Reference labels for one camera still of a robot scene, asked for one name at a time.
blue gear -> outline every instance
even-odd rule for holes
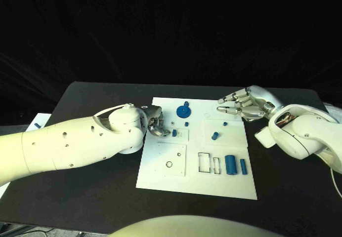
[[[189,108],[189,102],[186,101],[182,106],[176,109],[176,115],[185,119],[191,116],[191,108]]]

white board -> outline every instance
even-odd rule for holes
[[[179,118],[176,109],[189,102],[191,116]],[[253,170],[247,149],[247,139],[241,117],[217,111],[218,106],[234,106],[234,102],[222,105],[212,100],[153,98],[153,105],[162,106],[165,127],[179,130],[182,136],[160,138],[149,132],[144,141],[144,150],[140,163],[137,188],[214,195],[222,197],[257,199]],[[218,139],[211,139],[214,130],[220,133]],[[176,166],[178,175],[166,166],[173,157],[175,149],[185,148],[185,175],[179,175],[182,168]],[[199,153],[209,154],[211,173],[199,172]],[[227,174],[225,156],[237,159],[237,175]],[[215,174],[214,158],[220,158],[221,173]],[[241,174],[240,159],[245,160],[247,175]]]

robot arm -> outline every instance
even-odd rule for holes
[[[342,125],[326,112],[305,105],[284,107],[276,96],[256,85],[220,99],[218,103],[233,100],[235,107],[220,106],[220,112],[241,115],[248,122],[263,117],[270,120],[269,126],[256,133],[266,148],[277,144],[297,159],[316,154],[342,173]]]
[[[117,110],[108,118],[98,117],[113,109]],[[77,168],[117,153],[136,152],[143,146],[147,129],[156,136],[170,133],[163,130],[162,108],[140,109],[126,104],[91,117],[0,136],[0,186],[30,174]]]

black table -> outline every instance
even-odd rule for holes
[[[46,125],[124,103],[149,105],[153,97],[217,100],[240,89],[75,82]],[[270,91],[284,103],[325,110],[315,91]],[[331,170],[316,156],[297,160],[277,146],[266,149],[254,138],[266,125],[266,119],[245,123],[258,200],[137,189],[142,149],[87,167],[13,181],[0,199],[0,221],[111,233],[149,218],[188,214],[230,219],[286,236],[339,235],[342,200]],[[342,187],[342,175],[335,176]]]

